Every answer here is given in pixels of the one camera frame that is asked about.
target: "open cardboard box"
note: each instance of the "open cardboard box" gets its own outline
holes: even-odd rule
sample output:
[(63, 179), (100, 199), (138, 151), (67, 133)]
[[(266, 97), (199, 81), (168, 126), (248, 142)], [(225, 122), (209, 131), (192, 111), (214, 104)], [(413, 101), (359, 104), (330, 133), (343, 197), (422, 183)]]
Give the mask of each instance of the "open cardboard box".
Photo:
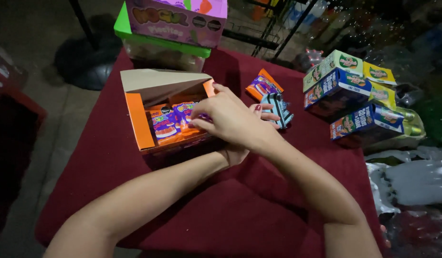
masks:
[(138, 149), (142, 154), (161, 151), (175, 151), (210, 138), (208, 133), (198, 134), (182, 141), (159, 146), (152, 122), (146, 116), (146, 108), (166, 103), (169, 97), (179, 95), (201, 95), (205, 98), (215, 95), (213, 79), (205, 73), (160, 69), (135, 69), (121, 71), (122, 87), (132, 121)]

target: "pink box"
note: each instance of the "pink box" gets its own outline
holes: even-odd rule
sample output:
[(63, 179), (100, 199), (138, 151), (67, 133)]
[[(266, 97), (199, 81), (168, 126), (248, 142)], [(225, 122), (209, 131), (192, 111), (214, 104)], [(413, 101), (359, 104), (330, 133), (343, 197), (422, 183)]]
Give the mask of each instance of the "pink box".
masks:
[(218, 46), (227, 0), (126, 0), (133, 33), (202, 47)]

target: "floor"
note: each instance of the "floor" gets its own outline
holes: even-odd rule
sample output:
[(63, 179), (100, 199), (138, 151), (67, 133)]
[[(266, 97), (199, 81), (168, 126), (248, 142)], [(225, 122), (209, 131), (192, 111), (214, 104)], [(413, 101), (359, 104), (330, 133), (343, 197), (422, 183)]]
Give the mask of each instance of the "floor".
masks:
[[(123, 0), (84, 0), (87, 17), (116, 16)], [(67, 0), (0, 0), (0, 45), (29, 73), (24, 93), (48, 111), (35, 144), (32, 162), (23, 178), (0, 236), (0, 258), (41, 257), (44, 249), (33, 235), (38, 214), (76, 147), (99, 92), (65, 84), (52, 62), (58, 46), (82, 37)], [(232, 44), (225, 42), (225, 47)], [(248, 47), (234, 49), (249, 52)], [(118, 248), (115, 257), (135, 257), (138, 250)]]

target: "green container lid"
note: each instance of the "green container lid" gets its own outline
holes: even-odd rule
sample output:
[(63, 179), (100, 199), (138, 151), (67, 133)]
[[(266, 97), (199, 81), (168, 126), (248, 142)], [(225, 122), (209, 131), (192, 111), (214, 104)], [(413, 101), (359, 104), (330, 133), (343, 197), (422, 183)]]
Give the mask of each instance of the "green container lid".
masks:
[(199, 56), (202, 58), (207, 58), (210, 56), (211, 49), (200, 47), (200, 46), (194, 46), (184, 43), (179, 43), (171, 40), (165, 40), (161, 38), (155, 38), (151, 36), (145, 36), (145, 35), (139, 35), (134, 34), (130, 30), (130, 23), (129, 23), (129, 15), (127, 14), (127, 8), (126, 3), (122, 5), (121, 11), (119, 12), (119, 15), (117, 17), (116, 23), (114, 24), (114, 32), (116, 36), (122, 39), (132, 39), (141, 43), (146, 44), (154, 44), (159, 45), (163, 47), (167, 47), (171, 50), (178, 50), (185, 54), (190, 54), (194, 56)]

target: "table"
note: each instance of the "table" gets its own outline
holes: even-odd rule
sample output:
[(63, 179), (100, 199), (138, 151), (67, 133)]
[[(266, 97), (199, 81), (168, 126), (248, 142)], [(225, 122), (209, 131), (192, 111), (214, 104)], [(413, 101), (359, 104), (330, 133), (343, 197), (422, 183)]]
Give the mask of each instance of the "table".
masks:
[[(203, 72), (251, 105), (255, 101), (244, 88), (261, 68), (285, 90), (289, 111), (295, 115), (283, 137), (350, 191), (383, 246), (363, 153), (333, 144), (329, 125), (304, 112), (304, 74), (227, 50), (212, 50)], [(35, 236), (45, 246), (66, 219), (95, 198), (203, 151), (196, 146), (161, 160), (140, 155), (119, 74), (128, 69), (133, 64), (122, 50), (37, 222)], [(174, 251), (192, 257), (324, 256), (319, 215), (306, 208), (299, 190), (288, 185), (275, 167), (254, 154), (241, 165), (216, 174), (118, 246), (161, 256), (174, 255)]]

